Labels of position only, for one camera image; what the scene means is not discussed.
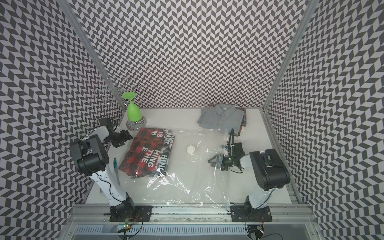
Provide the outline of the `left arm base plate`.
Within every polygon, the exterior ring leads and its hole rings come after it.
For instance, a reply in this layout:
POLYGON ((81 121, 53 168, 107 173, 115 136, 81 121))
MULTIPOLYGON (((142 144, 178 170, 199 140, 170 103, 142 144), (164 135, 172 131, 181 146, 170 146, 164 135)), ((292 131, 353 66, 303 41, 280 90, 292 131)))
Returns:
POLYGON ((152 215, 152 206, 124 206, 120 204, 110 207, 110 222, 124 222, 126 219, 133 219, 139 222, 149 222, 152 215))

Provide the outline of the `plaid flannel shirt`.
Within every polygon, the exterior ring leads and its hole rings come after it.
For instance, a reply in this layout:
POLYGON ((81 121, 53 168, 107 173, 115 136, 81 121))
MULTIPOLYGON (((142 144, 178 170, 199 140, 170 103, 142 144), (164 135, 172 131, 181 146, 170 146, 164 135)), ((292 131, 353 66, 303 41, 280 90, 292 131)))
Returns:
POLYGON ((244 112, 242 123, 237 134, 237 137, 239 137, 241 135, 243 127, 247 125, 247 111, 245 108, 241 108, 241 107, 236 107, 236 109, 244 112))

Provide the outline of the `clear plastic vacuum bag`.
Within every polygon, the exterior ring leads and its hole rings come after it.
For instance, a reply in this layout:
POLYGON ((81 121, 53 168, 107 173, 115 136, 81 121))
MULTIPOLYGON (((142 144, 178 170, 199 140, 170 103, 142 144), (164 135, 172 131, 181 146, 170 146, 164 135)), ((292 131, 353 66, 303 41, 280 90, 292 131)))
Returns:
MULTIPOLYGON (((228 206, 230 203, 230 172, 211 167, 207 161, 220 154, 222 145, 227 145, 229 132, 208 129, 170 130, 173 131, 176 138, 167 174, 163 177, 132 178, 119 170, 122 189, 137 204, 190 205, 212 208, 228 206), (191 155, 186 151, 189 145, 196 148, 191 155)), ((132 142, 133 140, 128 144, 126 153, 132 142)), ((117 161, 118 168, 125 155, 117 161)))

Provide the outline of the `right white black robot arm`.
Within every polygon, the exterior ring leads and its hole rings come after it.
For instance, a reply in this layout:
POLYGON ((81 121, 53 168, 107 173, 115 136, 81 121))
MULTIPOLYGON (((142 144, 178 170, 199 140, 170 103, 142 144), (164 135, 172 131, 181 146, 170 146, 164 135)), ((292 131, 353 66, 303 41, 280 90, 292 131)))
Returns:
POLYGON ((242 143, 229 141, 224 149, 227 151, 225 154, 217 154, 207 163, 221 171, 238 175, 250 173, 250 180, 237 184, 240 187, 249 185, 254 188, 244 202, 247 215, 267 207, 272 195, 291 181, 289 171, 275 149, 246 153, 242 143))

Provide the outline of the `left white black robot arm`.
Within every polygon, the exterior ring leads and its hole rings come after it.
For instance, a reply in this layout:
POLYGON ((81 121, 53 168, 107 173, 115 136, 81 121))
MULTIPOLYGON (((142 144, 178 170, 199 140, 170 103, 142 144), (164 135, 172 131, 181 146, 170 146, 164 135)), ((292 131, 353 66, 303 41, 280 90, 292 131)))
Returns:
POLYGON ((135 215, 137 210, 128 193, 124 192, 109 167, 109 155, 104 142, 121 146, 129 140, 127 131, 117 133, 113 127, 100 126, 93 129, 82 139, 70 143, 70 156, 76 170, 99 185, 110 205, 110 215, 135 215))

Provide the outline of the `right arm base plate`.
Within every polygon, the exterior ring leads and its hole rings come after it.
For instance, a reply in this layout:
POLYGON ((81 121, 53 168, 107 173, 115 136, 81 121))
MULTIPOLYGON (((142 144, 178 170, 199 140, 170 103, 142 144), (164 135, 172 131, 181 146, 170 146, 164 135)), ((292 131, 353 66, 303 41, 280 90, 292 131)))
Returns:
POLYGON ((244 206, 230 206, 232 222, 272 222, 272 213, 269 207, 252 209, 244 206))

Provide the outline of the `dark grey garment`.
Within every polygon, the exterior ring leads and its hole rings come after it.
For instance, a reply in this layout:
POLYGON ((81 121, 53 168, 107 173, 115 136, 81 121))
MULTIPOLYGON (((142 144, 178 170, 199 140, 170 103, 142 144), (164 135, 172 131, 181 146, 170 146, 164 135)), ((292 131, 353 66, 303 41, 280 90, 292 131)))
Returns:
POLYGON ((237 136, 244 112, 237 110, 236 107, 235 105, 210 104, 201 109, 197 123, 204 129, 228 132, 234 129, 234 135, 237 136))

